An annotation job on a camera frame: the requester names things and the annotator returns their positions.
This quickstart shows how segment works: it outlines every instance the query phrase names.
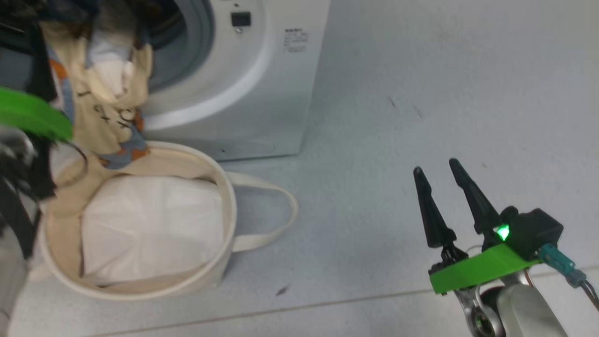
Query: laundry basket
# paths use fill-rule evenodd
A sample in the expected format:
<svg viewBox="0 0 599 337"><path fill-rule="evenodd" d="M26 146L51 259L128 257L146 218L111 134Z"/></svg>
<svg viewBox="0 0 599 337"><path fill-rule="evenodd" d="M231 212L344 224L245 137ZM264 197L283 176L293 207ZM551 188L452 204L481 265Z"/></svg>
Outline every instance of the laundry basket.
<svg viewBox="0 0 599 337"><path fill-rule="evenodd" d="M81 181L57 190L56 198L48 202L38 235L46 266L34 269L31 279L41 278L47 268L46 272L49 270L69 288L87 296L107 300L142 300L187 293L218 284L232 252L262 247L277 239L295 221L298 204L287 190L247 174L225 172L206 154L187 146L164 142L148 142L148 146L150 153L146 157L118 171L106 170L97 159L91 158L87 174ZM83 160L68 164L55 179L57 185L70 181L83 168ZM110 287L98 287L84 280L81 276L81 213L104 182L121 174L178 176L214 182L222 198L224 233L224 243L216 257L203 266L174 276L123 282ZM233 186L283 192L292 208L290 220L268 234L235 236L237 204Z"/></svg>

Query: floor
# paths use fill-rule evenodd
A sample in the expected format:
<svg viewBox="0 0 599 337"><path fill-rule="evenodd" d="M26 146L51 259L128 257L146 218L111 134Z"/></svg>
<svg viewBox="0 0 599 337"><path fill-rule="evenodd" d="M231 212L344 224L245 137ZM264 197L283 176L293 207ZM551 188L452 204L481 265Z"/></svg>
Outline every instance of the floor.
<svg viewBox="0 0 599 337"><path fill-rule="evenodd" d="M599 40L595 0L333 0L302 152L224 163L292 191L276 243L233 256L218 288L104 302L29 284L11 336L467 336L435 296L412 170L466 248L481 242L447 161L499 210L540 207L560 249L599 281ZM286 202L239 189L239 232L280 225ZM536 267L570 336L595 336L581 290Z"/></svg>

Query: green 3d-printed bracket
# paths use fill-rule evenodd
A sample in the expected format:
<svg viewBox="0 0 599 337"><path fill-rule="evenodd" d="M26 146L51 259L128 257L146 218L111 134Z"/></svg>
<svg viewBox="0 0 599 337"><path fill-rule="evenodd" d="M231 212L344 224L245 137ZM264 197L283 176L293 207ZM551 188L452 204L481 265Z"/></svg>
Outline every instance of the green 3d-printed bracket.
<svg viewBox="0 0 599 337"><path fill-rule="evenodd" d="M72 139L72 125L60 111L39 97L0 88L0 124L46 137L53 142Z"/></svg>
<svg viewBox="0 0 599 337"><path fill-rule="evenodd" d="M483 284L539 263L542 262L523 260L503 243L439 270L430 279L435 293L443 294Z"/></svg>

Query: clothing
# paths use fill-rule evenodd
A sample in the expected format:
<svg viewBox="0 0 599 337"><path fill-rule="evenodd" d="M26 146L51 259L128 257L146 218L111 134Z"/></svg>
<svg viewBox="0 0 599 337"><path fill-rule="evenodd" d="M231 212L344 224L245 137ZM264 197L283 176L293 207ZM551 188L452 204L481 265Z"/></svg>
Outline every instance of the clothing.
<svg viewBox="0 0 599 337"><path fill-rule="evenodd" d="M100 3L87 47L87 61L96 68L103 84L115 97L123 95L125 90L126 83L122 79L132 67L129 56L136 30L137 19L125 1L103 0Z"/></svg>
<svg viewBox="0 0 599 337"><path fill-rule="evenodd" d="M87 60L86 37L73 37L61 23L43 22L41 27L63 112L73 123L74 142L97 154L108 169L123 168L143 157L147 146L137 107L147 100L152 48L146 44L131 49L130 65L123 72L123 94L117 96Z"/></svg>

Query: dirt spot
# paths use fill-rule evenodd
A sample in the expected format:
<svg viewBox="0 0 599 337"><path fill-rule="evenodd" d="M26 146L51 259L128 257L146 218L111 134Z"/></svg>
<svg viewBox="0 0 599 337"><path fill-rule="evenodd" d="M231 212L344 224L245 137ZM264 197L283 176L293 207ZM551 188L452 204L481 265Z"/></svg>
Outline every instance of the dirt spot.
<svg viewBox="0 0 599 337"><path fill-rule="evenodd" d="M393 98L389 97L389 101L391 101L391 105L397 109L397 106L395 105L395 101L393 100Z"/></svg>
<svg viewBox="0 0 599 337"><path fill-rule="evenodd" d="M416 111L420 119L424 119L424 114L422 113L422 111L420 111L420 109L417 106L414 106L414 110Z"/></svg>
<svg viewBox="0 0 599 337"><path fill-rule="evenodd" d="M282 294L285 294L285 293L286 293L286 292L289 290L289 287L290 287L290 286L291 286L291 285L287 285L287 286L285 286L285 287L283 287L283 288L279 289L279 291L277 291L277 294L276 294L276 296L281 296Z"/></svg>

